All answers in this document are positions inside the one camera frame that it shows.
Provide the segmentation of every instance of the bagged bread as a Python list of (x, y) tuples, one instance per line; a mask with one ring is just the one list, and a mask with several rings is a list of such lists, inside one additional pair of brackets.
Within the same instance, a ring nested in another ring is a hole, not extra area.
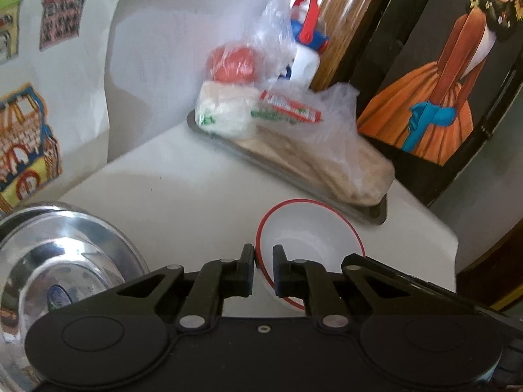
[(394, 167), (356, 129), (358, 91), (337, 84), (321, 92), (288, 81), (262, 87), (257, 135), (236, 143), (338, 200), (380, 203), (394, 181)]

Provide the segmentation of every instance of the metal pot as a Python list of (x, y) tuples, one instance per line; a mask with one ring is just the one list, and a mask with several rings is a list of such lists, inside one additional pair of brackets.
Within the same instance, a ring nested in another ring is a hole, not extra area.
[(17, 210), (0, 221), (0, 240), (0, 376), (29, 392), (39, 384), (24, 352), (29, 327), (148, 268), (115, 227), (64, 204)]

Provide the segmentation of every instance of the metal tray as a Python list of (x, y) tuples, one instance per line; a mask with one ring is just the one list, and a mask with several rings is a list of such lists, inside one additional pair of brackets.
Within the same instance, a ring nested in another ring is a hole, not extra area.
[(262, 167), (266, 171), (271, 172), (272, 174), (288, 181), (291, 184), (294, 184), (296, 187), (312, 194), (318, 200), (325, 202), (334, 209), (339, 210), (339, 212), (348, 215), (351, 218), (356, 218), (359, 221), (366, 223), (381, 225), (387, 219), (387, 196), (385, 196), (379, 205), (376, 206), (358, 206), (350, 205), (345, 202), (341, 202), (335, 197), (331, 196), (325, 190), (318, 189), (308, 184), (307, 181), (302, 179), (300, 176), (286, 171), (283, 168), (279, 167), (275, 163), (269, 162), (261, 158), (260, 156), (249, 152), (248, 150), (243, 149), (234, 142), (224, 139), (216, 134), (209, 134), (200, 129), (198, 124), (194, 119), (194, 111), (190, 112), (187, 115), (187, 125), (198, 135), (205, 137), (205, 139), (215, 143), (219, 147), (227, 150), (229, 153), (232, 153), (236, 156), (239, 156), (243, 159), (246, 159), (259, 167)]

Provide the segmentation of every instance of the painting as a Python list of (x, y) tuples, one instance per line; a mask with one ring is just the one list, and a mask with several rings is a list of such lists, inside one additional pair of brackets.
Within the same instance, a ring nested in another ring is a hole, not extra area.
[(438, 166), (469, 138), (521, 50), (523, 0), (461, 1), (428, 2), (358, 118), (360, 133)]
[(0, 64), (18, 55), (22, 0), (0, 0)]
[(0, 98), (0, 215), (62, 173), (45, 101), (31, 84)]
[(78, 37), (85, 0), (43, 0), (40, 51)]

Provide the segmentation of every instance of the yellow house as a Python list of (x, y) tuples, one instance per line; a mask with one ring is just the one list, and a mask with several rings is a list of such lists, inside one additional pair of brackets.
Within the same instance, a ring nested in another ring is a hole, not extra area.
[(0, 64), (18, 54), (21, 5), (22, 0), (0, 0)]
[(31, 84), (0, 98), (0, 216), (62, 173), (46, 116)]

